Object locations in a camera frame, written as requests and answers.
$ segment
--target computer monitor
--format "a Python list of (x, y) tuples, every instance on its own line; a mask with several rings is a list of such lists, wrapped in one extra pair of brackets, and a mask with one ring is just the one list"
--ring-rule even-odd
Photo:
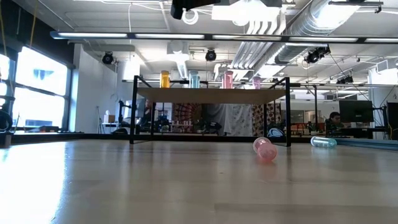
[(372, 101), (340, 100), (340, 120), (349, 122), (374, 122)]

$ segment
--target spotlight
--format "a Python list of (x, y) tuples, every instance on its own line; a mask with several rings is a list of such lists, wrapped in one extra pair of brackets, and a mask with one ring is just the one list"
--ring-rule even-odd
[(206, 58), (206, 61), (208, 61), (208, 62), (212, 62), (212, 61), (216, 60), (217, 54), (214, 51), (214, 49), (208, 49), (205, 58)]
[(336, 84), (349, 84), (349, 83), (353, 83), (354, 79), (352, 76), (347, 76), (344, 78), (340, 78), (339, 80), (337, 80)]
[(304, 59), (307, 63), (317, 63), (319, 60), (325, 57), (325, 55), (330, 54), (330, 48), (318, 47), (314, 51), (308, 53), (307, 57)]
[(112, 52), (105, 52), (105, 55), (102, 58), (102, 62), (105, 65), (111, 65), (114, 63), (114, 58), (113, 58), (112, 54), (113, 54)]

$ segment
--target tapestry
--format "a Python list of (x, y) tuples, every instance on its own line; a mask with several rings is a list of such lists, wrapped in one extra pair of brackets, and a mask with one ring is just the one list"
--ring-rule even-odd
[[(252, 117), (253, 117), (253, 136), (264, 137), (264, 109), (263, 105), (252, 106)], [(267, 125), (271, 123), (282, 122), (280, 103), (267, 104)]]
[(172, 121), (174, 122), (172, 132), (193, 132), (193, 124), (201, 118), (201, 104), (173, 103), (172, 108)]

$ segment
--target table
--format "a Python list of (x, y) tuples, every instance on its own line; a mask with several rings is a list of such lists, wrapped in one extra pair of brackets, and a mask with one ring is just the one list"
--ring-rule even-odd
[[(138, 86), (141, 81), (147, 88)], [(276, 86), (284, 86), (285, 89), (276, 90)], [(132, 121), (135, 120), (137, 94), (153, 102), (152, 121), (154, 120), (155, 103), (201, 103), (201, 104), (258, 104), (264, 105), (264, 133), (267, 132), (267, 113), (266, 104), (285, 96), (286, 102), (286, 135), (271, 141), (286, 142), (286, 146), (291, 145), (290, 141), (290, 78), (285, 77), (273, 84), (269, 89), (261, 90), (242, 90), (242, 89), (215, 89), (215, 88), (152, 88), (142, 77), (135, 76), (132, 91)], [(130, 144), (134, 140), (143, 140), (139, 135), (135, 135), (134, 126), (131, 126)], [(154, 125), (150, 126), (151, 141), (229, 141), (229, 142), (253, 142), (256, 137), (236, 137), (236, 136), (167, 136), (154, 135)]]

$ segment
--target person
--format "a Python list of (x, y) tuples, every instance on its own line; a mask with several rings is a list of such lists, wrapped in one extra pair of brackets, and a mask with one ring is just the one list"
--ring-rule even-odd
[(340, 121), (339, 112), (332, 112), (329, 115), (329, 119), (325, 121), (326, 133), (332, 133), (335, 131), (339, 131), (340, 128), (343, 128), (344, 125)]

